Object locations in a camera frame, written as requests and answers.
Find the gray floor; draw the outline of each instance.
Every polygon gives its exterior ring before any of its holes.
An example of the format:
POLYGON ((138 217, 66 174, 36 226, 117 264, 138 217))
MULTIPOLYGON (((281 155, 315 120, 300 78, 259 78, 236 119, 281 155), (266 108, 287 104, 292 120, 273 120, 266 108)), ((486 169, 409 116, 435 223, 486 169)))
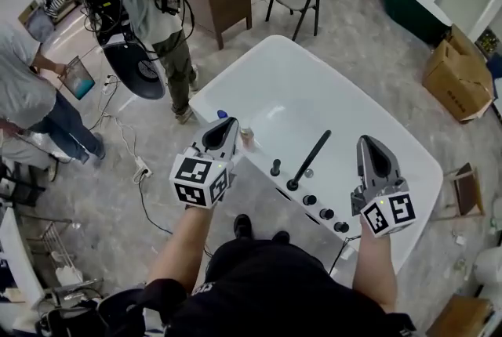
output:
MULTIPOLYGON (((233 26, 224 33, 222 51, 217 50, 214 39, 194 32, 189 46, 201 71, 202 84, 268 35, 292 36, 297 14, 291 17, 276 5, 270 22, 265 23, 266 11, 267 0, 253 0, 253 29, 247 31, 245 21, 233 26)), ((45 46, 49 57, 69 60, 94 46, 78 17, 74 13, 67 18, 58 29, 58 37, 45 46)), ((296 41, 389 111, 445 171, 466 161, 478 166, 483 201, 490 214, 493 199, 500 193, 502 147, 500 123, 492 109, 477 121, 458 124, 420 84, 429 47, 390 20, 382 0, 322 0, 319 24, 318 36, 314 37, 314 13, 308 13, 296 41)), ((111 73, 99 50, 91 51, 84 62, 96 79, 103 81, 103 76, 111 73)), ((136 153, 154 172, 143 184, 147 209, 159 224, 172 229, 183 209, 173 203, 169 171, 174 155, 185 148, 198 125, 195 120, 178 125, 169 110, 168 96, 157 102, 133 100, 120 110, 130 97, 129 91, 119 87, 107 112, 118 115, 136 130, 136 153)), ((99 100, 100 88, 96 87, 81 102, 74 101, 87 125, 97 119, 99 100)), ((79 221, 80 229, 65 234, 70 249, 78 255, 78 267, 90 277, 104 277, 105 288, 116 291, 144 281, 166 235, 145 219, 138 187, 131 180, 135 163, 115 122, 104 121, 101 132, 107 147, 101 166, 74 162, 61 166, 56 182, 40 198, 37 212, 79 221)), ((128 132, 125 137, 132 142, 128 132)), ((246 212, 259 237, 286 229, 293 243, 327 266, 333 261, 340 242, 330 232, 305 219, 297 205, 285 203, 253 166, 244 163, 237 173, 235 187, 216 211, 208 240, 211 251, 232 238, 233 218, 246 212)), ((438 205, 452 199, 452 191, 445 189, 438 205)), ((399 310, 409 313, 417 326, 425 329, 452 293, 471 291, 472 283, 464 281, 465 272, 455 271, 452 266, 460 258, 472 264, 482 247, 493 244, 488 228, 489 216, 429 223, 398 275, 399 310), (453 233, 462 233, 466 245, 456 245, 453 233)), ((344 266, 350 272, 354 263, 349 260, 342 263, 344 266)))

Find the black shoe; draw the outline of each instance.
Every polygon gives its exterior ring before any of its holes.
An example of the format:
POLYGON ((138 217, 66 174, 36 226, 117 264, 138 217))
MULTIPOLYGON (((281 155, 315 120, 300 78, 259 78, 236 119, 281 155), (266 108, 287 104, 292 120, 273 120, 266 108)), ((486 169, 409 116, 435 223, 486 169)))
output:
POLYGON ((279 244, 288 244, 289 243, 289 233, 287 231, 279 231, 272 238, 273 242, 277 242, 279 244))
POLYGON ((234 234, 237 239, 253 239, 253 226, 248 215, 238 215, 234 220, 234 234))

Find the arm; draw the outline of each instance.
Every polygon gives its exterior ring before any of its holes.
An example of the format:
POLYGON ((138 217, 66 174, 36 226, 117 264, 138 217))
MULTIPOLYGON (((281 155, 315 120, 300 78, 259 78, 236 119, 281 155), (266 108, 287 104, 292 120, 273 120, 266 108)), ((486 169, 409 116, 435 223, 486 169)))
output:
POLYGON ((43 68, 45 70, 49 70, 55 72, 58 75, 63 76, 66 73, 67 66, 64 64, 56 64, 53 61, 45 58, 42 54, 37 53, 31 65, 37 68, 43 68))
POLYGON ((16 124, 0 118, 0 129, 5 132, 7 136, 14 136, 23 129, 19 128, 16 124))
POLYGON ((375 238, 361 216, 361 244, 352 288, 377 302, 385 312, 395 311, 398 288, 391 261, 391 238, 375 238))
POLYGON ((155 260, 148 284, 157 279, 170 278, 183 285, 187 292, 194 289, 212 217, 213 209, 185 210, 176 231, 155 260))

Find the white marker cube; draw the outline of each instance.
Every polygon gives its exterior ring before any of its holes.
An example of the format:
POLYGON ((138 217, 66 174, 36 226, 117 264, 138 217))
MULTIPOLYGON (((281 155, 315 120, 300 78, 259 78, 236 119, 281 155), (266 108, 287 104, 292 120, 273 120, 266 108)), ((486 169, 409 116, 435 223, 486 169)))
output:
POLYGON ((417 219, 408 192, 377 196, 361 211, 375 237, 395 233, 417 219))
POLYGON ((178 154, 169 181, 178 201, 212 208, 230 186, 227 161, 211 161, 178 154))

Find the green bathtub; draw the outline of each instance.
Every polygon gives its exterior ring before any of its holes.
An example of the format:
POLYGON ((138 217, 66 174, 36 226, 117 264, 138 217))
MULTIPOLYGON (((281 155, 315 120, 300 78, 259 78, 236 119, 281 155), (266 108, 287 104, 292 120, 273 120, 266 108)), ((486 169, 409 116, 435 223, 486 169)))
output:
POLYGON ((446 14, 429 0, 384 0, 384 5, 390 18, 434 46, 452 26, 446 14))

